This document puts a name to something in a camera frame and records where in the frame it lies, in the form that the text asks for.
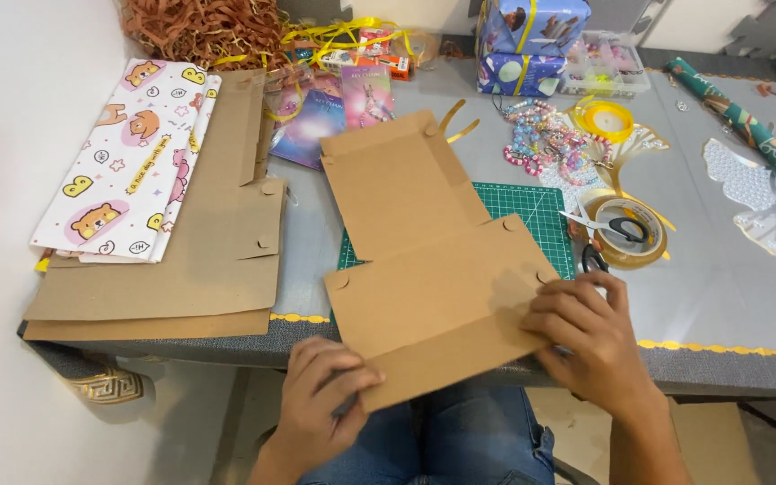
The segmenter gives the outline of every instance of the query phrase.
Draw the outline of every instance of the black scissor handle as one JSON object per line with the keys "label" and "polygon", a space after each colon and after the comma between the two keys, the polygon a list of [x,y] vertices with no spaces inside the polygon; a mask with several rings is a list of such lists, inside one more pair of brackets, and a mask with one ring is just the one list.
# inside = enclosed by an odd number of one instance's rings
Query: black scissor handle
{"label": "black scissor handle", "polygon": [[[640,229],[642,236],[637,237],[622,228],[625,223],[631,223]],[[624,236],[631,243],[644,243],[648,241],[648,227],[632,217],[616,217],[609,221],[609,228]]]}
{"label": "black scissor handle", "polygon": [[609,273],[609,264],[607,264],[601,254],[598,253],[598,250],[595,249],[595,247],[591,244],[587,244],[586,247],[583,248],[583,256],[581,260],[583,261],[583,271],[586,273],[589,272],[589,260],[595,261],[595,264],[598,265],[598,269],[601,271]]}

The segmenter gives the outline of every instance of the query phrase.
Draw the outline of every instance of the scissors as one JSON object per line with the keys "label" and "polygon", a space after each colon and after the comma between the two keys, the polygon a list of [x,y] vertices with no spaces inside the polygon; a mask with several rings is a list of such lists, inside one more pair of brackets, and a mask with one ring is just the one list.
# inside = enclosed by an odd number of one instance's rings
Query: scissors
{"label": "scissors", "polygon": [[[586,273],[589,272],[589,262],[588,262],[589,259],[594,260],[601,271],[605,271],[609,273],[609,264],[607,264],[607,262],[601,257],[601,254],[598,252],[598,249],[596,249],[592,244],[594,242],[595,230],[603,230],[603,229],[611,230],[613,232],[621,234],[622,236],[624,236],[625,239],[627,239],[631,243],[634,243],[634,242],[644,243],[645,241],[648,241],[648,228],[640,221],[632,217],[616,217],[614,219],[611,219],[607,224],[596,223],[595,221],[592,221],[591,219],[589,219],[589,214],[586,212],[586,207],[584,207],[583,204],[579,201],[579,198],[577,198],[577,205],[579,206],[579,214],[580,214],[579,216],[575,216],[565,211],[559,211],[559,214],[586,226],[586,231],[589,233],[589,244],[585,248],[583,248],[583,256],[582,256],[583,271],[585,271]],[[634,234],[631,234],[627,230],[623,229],[622,226],[624,224],[635,225],[638,229],[640,229],[642,236],[638,237]]]}

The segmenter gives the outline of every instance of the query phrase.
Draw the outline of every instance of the person's left hand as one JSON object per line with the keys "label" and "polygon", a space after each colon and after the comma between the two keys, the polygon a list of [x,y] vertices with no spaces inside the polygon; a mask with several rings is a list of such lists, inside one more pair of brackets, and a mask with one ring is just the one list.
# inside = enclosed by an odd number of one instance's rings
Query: person's left hand
{"label": "person's left hand", "polygon": [[[325,384],[339,370],[346,372]],[[339,455],[355,442],[367,413],[360,399],[341,416],[333,412],[349,396],[383,380],[383,373],[367,367],[361,356],[343,344],[320,336],[295,344],[283,383],[280,422],[260,459],[272,463],[286,478],[295,475],[295,481]]]}

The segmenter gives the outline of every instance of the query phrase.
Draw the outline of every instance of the jeans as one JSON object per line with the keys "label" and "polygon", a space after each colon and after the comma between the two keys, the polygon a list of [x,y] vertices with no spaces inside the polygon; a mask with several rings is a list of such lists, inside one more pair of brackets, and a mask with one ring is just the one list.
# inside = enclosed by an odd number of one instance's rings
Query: jeans
{"label": "jeans", "polygon": [[298,485],[554,485],[554,441],[523,388],[460,382],[372,413],[351,448]]}

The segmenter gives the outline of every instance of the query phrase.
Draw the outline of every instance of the flat cardboard sheet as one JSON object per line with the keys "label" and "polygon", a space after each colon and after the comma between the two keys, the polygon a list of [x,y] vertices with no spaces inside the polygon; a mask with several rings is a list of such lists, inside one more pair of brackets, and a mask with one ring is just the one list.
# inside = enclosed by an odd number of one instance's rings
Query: flat cardboard sheet
{"label": "flat cardboard sheet", "polygon": [[102,322],[29,320],[24,340],[92,341],[264,335],[271,310],[207,317],[142,318]]}
{"label": "flat cardboard sheet", "polygon": [[56,256],[26,319],[197,317],[274,304],[286,182],[253,181],[257,168],[264,170],[268,142],[261,130],[264,72],[220,75],[223,90],[164,260],[101,265]]}
{"label": "flat cardboard sheet", "polygon": [[519,323],[534,290],[558,278],[512,214],[329,273],[325,286],[344,344],[388,376],[362,393],[373,411],[543,347]]}
{"label": "flat cardboard sheet", "polygon": [[360,259],[378,260],[490,220],[430,111],[320,142]]}

